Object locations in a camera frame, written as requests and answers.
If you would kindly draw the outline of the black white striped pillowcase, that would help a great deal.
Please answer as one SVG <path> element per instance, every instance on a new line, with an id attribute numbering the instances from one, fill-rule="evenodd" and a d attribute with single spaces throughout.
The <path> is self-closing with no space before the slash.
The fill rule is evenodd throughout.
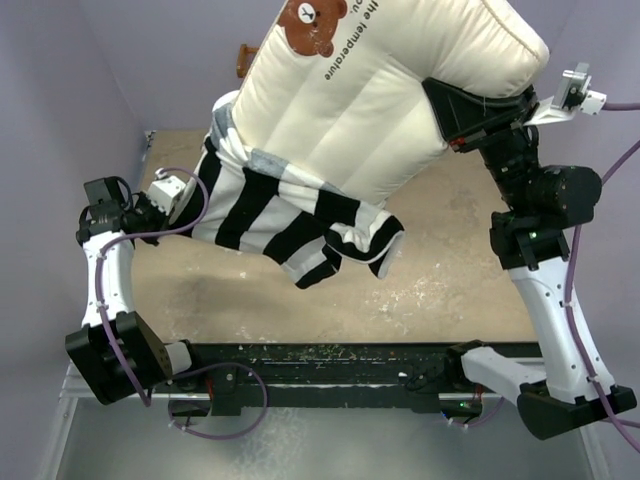
<path id="1" fill-rule="evenodd" d="M 296 287 L 307 289 L 336 275 L 343 260 L 387 275 L 405 235 L 388 211 L 343 195 L 290 162 L 249 147 L 231 108 L 236 92 L 212 108 L 194 181 L 180 218 L 197 219 L 192 238 L 255 253 L 277 263 Z"/>

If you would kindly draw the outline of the cream pillow with bear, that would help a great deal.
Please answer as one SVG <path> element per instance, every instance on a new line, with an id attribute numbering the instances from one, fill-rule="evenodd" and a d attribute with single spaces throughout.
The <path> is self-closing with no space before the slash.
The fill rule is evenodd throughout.
<path id="1" fill-rule="evenodd" d="M 245 145 L 380 203 L 447 150 L 424 80 L 489 101 L 548 59 L 506 1 L 288 1 L 231 112 Z"/>

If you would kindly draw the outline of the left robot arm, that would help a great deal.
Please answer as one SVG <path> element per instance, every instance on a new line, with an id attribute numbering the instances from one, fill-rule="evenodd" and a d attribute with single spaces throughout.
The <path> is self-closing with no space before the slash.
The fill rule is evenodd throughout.
<path id="1" fill-rule="evenodd" d="M 104 405 L 131 395 L 148 405 L 153 388 L 169 379 L 184 392 L 205 382 L 206 369 L 187 343 L 165 345 L 134 306 L 135 243 L 155 245 L 170 234 L 168 221 L 185 188 L 164 170 L 138 193 L 119 176 L 84 185 L 88 204 L 76 240 L 87 263 L 88 295 L 81 327 L 66 336 L 65 349 Z"/>

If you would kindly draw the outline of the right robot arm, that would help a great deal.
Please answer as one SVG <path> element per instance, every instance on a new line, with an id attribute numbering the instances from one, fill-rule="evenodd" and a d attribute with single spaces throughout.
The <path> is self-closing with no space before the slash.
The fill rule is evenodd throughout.
<path id="1" fill-rule="evenodd" d="M 444 140 L 455 152 L 481 155 L 507 205 L 491 216 L 490 245 L 525 304 L 544 362 L 532 369 L 468 342 L 451 348 L 445 380 L 456 391 L 478 384 L 497 393 L 540 440 L 615 420 L 637 405 L 595 346 L 574 287 L 579 240 L 565 236 L 593 220 L 605 179 L 588 167 L 544 166 L 538 158 L 540 126 L 609 108 L 590 82 L 579 65 L 546 100 L 533 88 L 489 99 L 433 78 L 423 82 Z"/>

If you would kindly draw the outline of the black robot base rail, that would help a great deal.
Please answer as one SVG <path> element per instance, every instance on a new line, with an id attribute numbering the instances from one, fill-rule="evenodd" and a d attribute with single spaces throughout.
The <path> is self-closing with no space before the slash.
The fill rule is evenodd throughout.
<path id="1" fill-rule="evenodd" d="M 470 421 L 481 388 L 450 380 L 446 343 L 197 344 L 196 376 L 160 392 L 214 416 L 246 407 L 407 409 Z"/>

